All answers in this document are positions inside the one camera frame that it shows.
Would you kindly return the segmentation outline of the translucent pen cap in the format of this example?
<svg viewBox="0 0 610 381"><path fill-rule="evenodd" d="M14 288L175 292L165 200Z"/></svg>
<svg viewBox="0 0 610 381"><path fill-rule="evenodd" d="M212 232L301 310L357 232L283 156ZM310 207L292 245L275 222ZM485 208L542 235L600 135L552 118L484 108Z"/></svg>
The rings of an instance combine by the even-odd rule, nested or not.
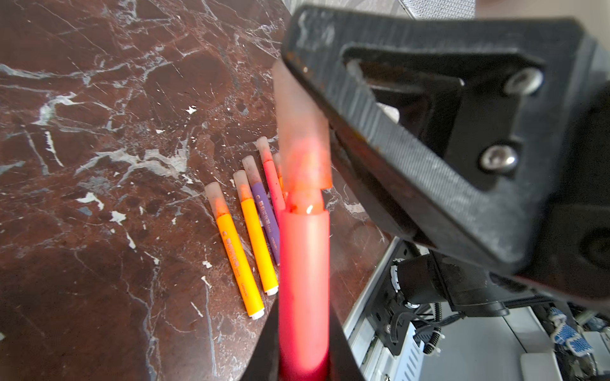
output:
<svg viewBox="0 0 610 381"><path fill-rule="evenodd" d="M332 187L328 120L281 60L273 88L287 211L321 214L322 191Z"/></svg>

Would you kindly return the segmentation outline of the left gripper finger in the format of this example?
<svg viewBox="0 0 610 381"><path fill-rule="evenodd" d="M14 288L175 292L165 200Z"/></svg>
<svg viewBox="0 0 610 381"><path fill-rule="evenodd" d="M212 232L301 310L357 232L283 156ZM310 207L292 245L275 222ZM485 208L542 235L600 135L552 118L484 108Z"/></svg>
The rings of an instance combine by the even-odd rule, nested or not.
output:
<svg viewBox="0 0 610 381"><path fill-rule="evenodd" d="M609 52L572 18L300 7L281 56L384 230L609 311Z"/></svg>

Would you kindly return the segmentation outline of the orange highlighter pen group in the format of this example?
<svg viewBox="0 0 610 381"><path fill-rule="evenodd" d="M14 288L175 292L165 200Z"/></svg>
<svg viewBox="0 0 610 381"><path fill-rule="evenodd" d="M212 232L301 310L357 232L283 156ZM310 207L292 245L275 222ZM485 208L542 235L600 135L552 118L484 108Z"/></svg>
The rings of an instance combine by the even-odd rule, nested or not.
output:
<svg viewBox="0 0 610 381"><path fill-rule="evenodd" d="M246 312L253 320L262 318L265 314L264 303L224 198L224 193L218 182L206 185L205 193L214 214Z"/></svg>

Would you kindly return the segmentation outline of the purple highlighter pen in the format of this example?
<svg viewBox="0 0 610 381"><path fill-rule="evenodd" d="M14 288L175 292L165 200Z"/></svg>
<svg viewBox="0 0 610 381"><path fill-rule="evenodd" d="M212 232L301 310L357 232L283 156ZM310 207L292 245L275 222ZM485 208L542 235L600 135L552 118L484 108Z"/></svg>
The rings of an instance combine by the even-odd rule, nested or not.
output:
<svg viewBox="0 0 610 381"><path fill-rule="evenodd" d="M263 223L268 242L277 265L281 264L281 233L276 221L276 216L273 212L272 205L265 192L265 187L262 183L261 175L257 169L256 161L253 156L247 156L242 160L244 170L251 191L254 195L254 201L257 206L257 211Z"/></svg>

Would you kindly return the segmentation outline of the pink highlighter pen group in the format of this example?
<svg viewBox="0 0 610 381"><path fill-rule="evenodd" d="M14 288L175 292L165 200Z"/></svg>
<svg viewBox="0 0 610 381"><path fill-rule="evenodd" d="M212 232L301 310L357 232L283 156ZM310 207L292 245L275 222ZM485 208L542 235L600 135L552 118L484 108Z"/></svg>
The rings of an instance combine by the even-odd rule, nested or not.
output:
<svg viewBox="0 0 610 381"><path fill-rule="evenodd" d="M324 380L329 357L330 217L322 192L290 193L280 232L281 377Z"/></svg>

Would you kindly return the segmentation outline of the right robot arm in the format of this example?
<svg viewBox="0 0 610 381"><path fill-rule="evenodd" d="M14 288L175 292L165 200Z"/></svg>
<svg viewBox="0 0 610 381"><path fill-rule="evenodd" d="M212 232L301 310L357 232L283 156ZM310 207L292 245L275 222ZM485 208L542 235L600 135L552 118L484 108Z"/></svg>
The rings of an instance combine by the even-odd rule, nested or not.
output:
<svg viewBox="0 0 610 381"><path fill-rule="evenodd" d="M564 378L609 378L570 303L434 252L395 260L389 273L396 300L403 306L403 311L392 316L391 341L398 339L400 322L408 320L416 328L415 342L431 357L440 351L443 328L464 318L504 318L514 309L531 307L559 355Z"/></svg>

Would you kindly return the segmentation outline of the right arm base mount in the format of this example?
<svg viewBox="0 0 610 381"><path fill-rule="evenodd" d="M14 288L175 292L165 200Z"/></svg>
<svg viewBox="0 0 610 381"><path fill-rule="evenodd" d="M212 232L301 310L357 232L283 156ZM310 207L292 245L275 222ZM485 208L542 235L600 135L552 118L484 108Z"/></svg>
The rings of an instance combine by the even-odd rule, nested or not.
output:
<svg viewBox="0 0 610 381"><path fill-rule="evenodd" d="M397 241L365 308L377 338L392 355L401 354L411 315L446 300L434 278L432 258L411 242Z"/></svg>

